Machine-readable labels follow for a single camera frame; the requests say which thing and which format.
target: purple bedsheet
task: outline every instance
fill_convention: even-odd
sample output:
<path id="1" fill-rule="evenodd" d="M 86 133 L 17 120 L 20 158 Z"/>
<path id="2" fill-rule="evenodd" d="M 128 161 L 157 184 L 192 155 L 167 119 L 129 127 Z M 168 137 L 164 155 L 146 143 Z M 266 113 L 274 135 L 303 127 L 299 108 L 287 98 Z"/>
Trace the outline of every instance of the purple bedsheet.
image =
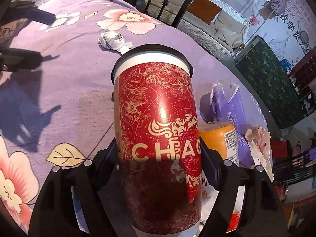
<path id="1" fill-rule="evenodd" d="M 2 195 L 2 200 L 25 231 L 51 168 L 93 158 L 114 137 L 110 75 L 120 54 L 100 47 L 101 27 L 121 27 L 134 47 L 158 43 L 183 53 L 194 68 L 199 122 L 200 103 L 207 100 L 211 83 L 227 79 L 240 87 L 247 123 L 267 128 L 254 97 L 224 65 L 188 35 L 137 14 L 124 1 L 50 0 L 39 8 L 58 15 L 57 21 L 51 26 L 31 22 L 11 47 L 39 51 L 45 61 L 40 69 L 15 73 L 0 86 L 0 183 L 12 198 Z M 135 236 L 116 174 L 100 196 L 118 235 Z"/>

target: pink flower print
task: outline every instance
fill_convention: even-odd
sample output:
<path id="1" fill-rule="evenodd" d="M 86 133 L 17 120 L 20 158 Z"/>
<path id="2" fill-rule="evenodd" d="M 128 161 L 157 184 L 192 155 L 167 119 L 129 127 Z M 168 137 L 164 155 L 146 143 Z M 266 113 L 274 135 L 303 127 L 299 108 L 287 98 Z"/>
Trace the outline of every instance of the pink flower print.
<path id="1" fill-rule="evenodd" d="M 114 9 L 107 11 L 104 16 L 108 19 L 97 22 L 101 29 L 116 31 L 126 25 L 127 29 L 136 35 L 146 34 L 155 29 L 155 24 L 161 24 L 152 17 L 138 11 Z"/>
<path id="2" fill-rule="evenodd" d="M 20 151 L 9 157 L 4 139 L 0 136 L 0 197 L 15 222 L 26 233 L 32 209 L 27 205 L 39 191 L 28 157 Z"/>

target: purple plastic bag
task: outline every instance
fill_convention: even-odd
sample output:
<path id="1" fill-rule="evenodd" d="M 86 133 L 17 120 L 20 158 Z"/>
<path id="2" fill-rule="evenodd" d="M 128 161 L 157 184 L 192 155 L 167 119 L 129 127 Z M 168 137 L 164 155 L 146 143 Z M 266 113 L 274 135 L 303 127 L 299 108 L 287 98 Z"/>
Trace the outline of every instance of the purple plastic bag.
<path id="1" fill-rule="evenodd" d="M 316 159 L 316 147 L 309 150 L 309 159 L 311 161 Z"/>
<path id="2" fill-rule="evenodd" d="M 238 85 L 216 82 L 211 94 L 211 117 L 213 121 L 230 122 L 236 129 L 239 163 L 246 168 L 254 165 L 250 148 L 244 136 L 247 131 L 246 117 Z"/>

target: cup lid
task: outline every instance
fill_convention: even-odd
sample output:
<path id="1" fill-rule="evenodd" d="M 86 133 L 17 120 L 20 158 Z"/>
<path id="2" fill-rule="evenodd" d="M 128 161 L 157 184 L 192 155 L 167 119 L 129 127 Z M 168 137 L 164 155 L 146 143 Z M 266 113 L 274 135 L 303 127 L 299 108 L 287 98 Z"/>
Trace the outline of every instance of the cup lid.
<path id="1" fill-rule="evenodd" d="M 113 67 L 113 70 L 111 73 L 111 79 L 112 79 L 113 84 L 114 84 L 114 75 L 115 75 L 117 69 L 120 67 L 120 65 L 124 61 L 126 61 L 129 57 L 132 57 L 136 53 L 141 53 L 141 52 L 164 52 L 164 53 L 169 53 L 171 55 L 174 55 L 186 64 L 186 66 L 189 69 L 190 77 L 192 77 L 192 75 L 193 75 L 192 65 L 188 62 L 186 57 L 181 52 L 179 52 L 171 47 L 161 45 L 161 44 L 144 44 L 144 45 L 141 45 L 141 46 L 138 46 L 138 47 L 131 49 L 130 51 L 124 53 L 121 57 L 119 57 L 119 59 L 114 64 L 114 67 Z"/>

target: white flower print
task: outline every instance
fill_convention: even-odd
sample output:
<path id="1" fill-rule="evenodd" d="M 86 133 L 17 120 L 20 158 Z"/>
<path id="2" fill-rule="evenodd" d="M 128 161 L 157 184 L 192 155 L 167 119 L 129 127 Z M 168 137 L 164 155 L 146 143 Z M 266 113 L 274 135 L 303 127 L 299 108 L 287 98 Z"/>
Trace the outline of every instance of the white flower print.
<path id="1" fill-rule="evenodd" d="M 48 1 L 47 1 L 47 0 L 44 0 L 44 1 L 41 2 L 41 3 L 42 3 L 42 5 L 46 5 L 46 6 L 47 6 L 47 5 L 50 5 L 51 3 L 53 3 L 54 1 L 55 1 L 55 0 L 48 0 Z"/>
<path id="2" fill-rule="evenodd" d="M 71 13 L 69 15 L 67 13 L 58 14 L 56 15 L 56 19 L 53 24 L 42 25 L 39 30 L 45 30 L 45 32 L 49 32 L 64 25 L 72 25 L 80 19 L 80 14 L 81 13 L 79 11 Z"/>

